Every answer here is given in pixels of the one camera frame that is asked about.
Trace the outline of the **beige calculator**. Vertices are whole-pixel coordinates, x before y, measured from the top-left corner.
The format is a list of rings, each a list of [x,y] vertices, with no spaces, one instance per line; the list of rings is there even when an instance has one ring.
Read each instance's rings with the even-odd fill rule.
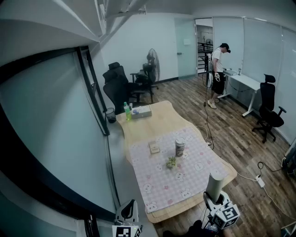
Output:
[[[156,141],[150,141],[148,143],[148,145],[149,145],[149,149],[150,149],[150,153],[151,154],[156,154],[156,153],[159,153],[160,152],[160,148],[159,148],[159,146],[158,146],[158,144],[157,144]]]

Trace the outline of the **black office chair with headrest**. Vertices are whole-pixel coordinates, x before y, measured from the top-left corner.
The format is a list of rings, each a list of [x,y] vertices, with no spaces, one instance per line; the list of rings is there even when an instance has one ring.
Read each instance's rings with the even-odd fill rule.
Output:
[[[128,81],[123,66],[118,62],[109,64],[109,70],[103,74],[103,77],[105,79],[103,90],[115,107],[115,115],[124,112],[124,102],[133,103],[135,106],[146,105],[140,102],[140,95],[145,92],[137,83]]]
[[[252,131],[264,131],[262,143],[266,142],[268,133],[273,137],[273,141],[275,142],[276,137],[271,131],[272,128],[278,128],[284,125],[281,114],[282,112],[286,113],[286,110],[280,106],[278,113],[274,111],[275,82],[276,79],[274,76],[265,74],[265,81],[260,83],[262,104],[259,108],[260,119],[257,121],[257,124],[261,126],[254,127]]]

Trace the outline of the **black window frame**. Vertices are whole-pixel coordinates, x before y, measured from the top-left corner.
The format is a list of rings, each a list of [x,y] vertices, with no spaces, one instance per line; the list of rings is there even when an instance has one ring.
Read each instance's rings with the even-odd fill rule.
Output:
[[[116,207],[90,52],[0,66],[0,237],[101,237]]]

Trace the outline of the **frosted glass door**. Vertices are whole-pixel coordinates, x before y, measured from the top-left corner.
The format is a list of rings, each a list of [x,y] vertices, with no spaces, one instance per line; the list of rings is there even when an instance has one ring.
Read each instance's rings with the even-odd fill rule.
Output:
[[[197,74],[196,27],[192,19],[175,18],[178,75],[180,79]]]

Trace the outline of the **grey tissue box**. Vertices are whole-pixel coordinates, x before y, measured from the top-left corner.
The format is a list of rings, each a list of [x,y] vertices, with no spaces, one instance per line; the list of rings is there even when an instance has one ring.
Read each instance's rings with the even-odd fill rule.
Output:
[[[132,119],[140,119],[152,116],[152,110],[150,105],[139,106],[132,108]]]

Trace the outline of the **patterned cup with lid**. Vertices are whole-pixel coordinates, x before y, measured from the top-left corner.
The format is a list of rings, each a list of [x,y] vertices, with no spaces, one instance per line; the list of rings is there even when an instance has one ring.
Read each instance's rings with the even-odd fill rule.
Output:
[[[178,137],[175,139],[175,155],[182,156],[185,149],[185,139]]]

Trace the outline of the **small green potted plant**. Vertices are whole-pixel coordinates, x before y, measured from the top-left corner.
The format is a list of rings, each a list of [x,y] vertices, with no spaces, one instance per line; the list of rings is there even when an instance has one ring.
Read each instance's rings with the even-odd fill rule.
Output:
[[[170,156],[168,157],[168,160],[166,162],[166,167],[169,168],[169,169],[172,169],[174,167],[177,166],[177,159],[175,156]]]

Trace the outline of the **person's legs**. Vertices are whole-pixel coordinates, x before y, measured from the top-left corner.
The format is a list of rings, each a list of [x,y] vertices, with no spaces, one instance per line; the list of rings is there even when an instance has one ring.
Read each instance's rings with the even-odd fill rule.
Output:
[[[193,226],[183,235],[173,234],[171,231],[164,231],[163,237],[225,237],[222,233],[216,235],[208,229],[202,228],[202,221],[197,220]]]

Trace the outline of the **black mesh waste bin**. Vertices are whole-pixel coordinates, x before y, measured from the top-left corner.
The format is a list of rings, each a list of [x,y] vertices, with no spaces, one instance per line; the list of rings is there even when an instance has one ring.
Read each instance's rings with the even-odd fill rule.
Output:
[[[115,115],[115,109],[114,108],[107,108],[105,115],[107,117],[107,120],[109,123],[115,123],[116,122],[116,115]]]

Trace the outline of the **black standing fan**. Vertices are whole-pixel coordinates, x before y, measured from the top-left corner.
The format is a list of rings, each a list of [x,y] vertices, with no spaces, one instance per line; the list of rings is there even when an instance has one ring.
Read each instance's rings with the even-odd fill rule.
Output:
[[[148,64],[152,66],[152,74],[154,81],[159,81],[160,79],[160,63],[158,55],[154,49],[150,49],[147,54]]]

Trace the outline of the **pink checked bear tablecloth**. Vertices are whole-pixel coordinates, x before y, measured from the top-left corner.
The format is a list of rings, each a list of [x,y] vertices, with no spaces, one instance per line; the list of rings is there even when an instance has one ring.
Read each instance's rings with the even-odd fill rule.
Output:
[[[185,140],[185,150],[176,158],[176,165],[167,167],[170,157],[175,157],[175,140]],[[212,170],[223,177],[229,172],[216,153],[200,138],[191,127],[153,138],[160,148],[151,154],[148,141],[129,147],[130,158],[142,198],[148,213],[154,212],[198,193],[208,184]]]

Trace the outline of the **white desk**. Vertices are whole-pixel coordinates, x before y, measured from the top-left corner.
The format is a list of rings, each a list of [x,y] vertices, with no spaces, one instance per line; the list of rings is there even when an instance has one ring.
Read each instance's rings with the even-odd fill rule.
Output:
[[[225,82],[225,85],[230,84],[230,82],[228,82],[228,79],[231,78],[239,83],[242,83],[243,85],[247,86],[249,89],[251,89],[253,91],[248,110],[242,114],[242,117],[244,118],[247,115],[249,115],[252,111],[254,111],[253,102],[254,102],[257,92],[260,90],[260,83],[256,80],[246,76],[246,75],[241,74],[241,69],[239,69],[238,73],[236,71],[231,70],[231,69],[224,70],[223,73],[227,77],[227,81]]]

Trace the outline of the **green plastic bottle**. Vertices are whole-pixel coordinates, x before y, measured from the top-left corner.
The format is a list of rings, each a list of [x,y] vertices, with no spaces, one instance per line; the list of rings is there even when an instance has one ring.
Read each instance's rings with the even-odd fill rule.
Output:
[[[130,107],[127,104],[127,102],[124,102],[124,107],[123,108],[124,108],[124,112],[125,112],[125,115],[126,115],[126,120],[127,121],[131,120]]]

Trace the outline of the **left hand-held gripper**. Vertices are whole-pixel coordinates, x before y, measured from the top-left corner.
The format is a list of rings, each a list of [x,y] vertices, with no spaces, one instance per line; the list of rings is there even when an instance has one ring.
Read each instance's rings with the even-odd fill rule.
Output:
[[[139,221],[138,204],[135,199],[126,201],[116,212],[112,226],[113,237],[140,237],[143,225]]]

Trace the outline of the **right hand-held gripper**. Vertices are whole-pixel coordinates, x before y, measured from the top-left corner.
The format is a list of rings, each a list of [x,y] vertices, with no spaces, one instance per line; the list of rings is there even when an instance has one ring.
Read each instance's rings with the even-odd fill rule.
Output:
[[[229,196],[226,192],[221,191],[217,204],[210,198],[207,192],[203,193],[203,199],[207,209],[210,210],[208,215],[209,221],[216,225],[218,229],[223,230],[235,224],[240,217],[240,212],[237,205],[229,201]]]

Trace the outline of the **white cylindrical bottle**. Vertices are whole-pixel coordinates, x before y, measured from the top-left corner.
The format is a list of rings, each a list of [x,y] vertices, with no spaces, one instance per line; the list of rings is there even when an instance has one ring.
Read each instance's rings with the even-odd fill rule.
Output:
[[[210,171],[208,185],[205,192],[214,203],[216,203],[219,199],[223,187],[223,180],[223,175],[217,169]]]

